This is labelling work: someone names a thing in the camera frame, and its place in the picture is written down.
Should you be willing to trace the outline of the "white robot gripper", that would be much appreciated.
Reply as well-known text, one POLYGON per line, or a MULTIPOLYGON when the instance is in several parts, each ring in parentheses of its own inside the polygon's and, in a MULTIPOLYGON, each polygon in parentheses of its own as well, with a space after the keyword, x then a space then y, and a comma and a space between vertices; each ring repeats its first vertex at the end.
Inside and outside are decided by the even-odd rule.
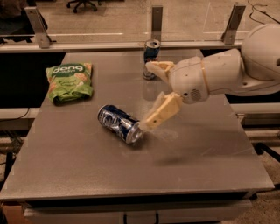
POLYGON ((181 60, 176 65, 171 61, 149 61, 145 66, 165 83, 170 82, 174 92, 159 94, 152 108, 143 117, 144 130, 153 130, 175 116, 183 102, 193 104, 209 97, 202 59, 199 57, 181 60))

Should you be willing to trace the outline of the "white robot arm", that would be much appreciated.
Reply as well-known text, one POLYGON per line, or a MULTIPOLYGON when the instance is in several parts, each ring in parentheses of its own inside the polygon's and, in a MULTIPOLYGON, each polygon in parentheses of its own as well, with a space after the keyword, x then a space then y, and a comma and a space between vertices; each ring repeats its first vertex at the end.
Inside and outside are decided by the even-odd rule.
POLYGON ((171 88, 161 93, 140 121, 144 131, 153 130, 176 115, 184 103, 203 102, 211 95, 254 96, 280 89, 280 25, 263 24, 242 41, 241 48, 178 63, 152 61, 146 64, 171 88))

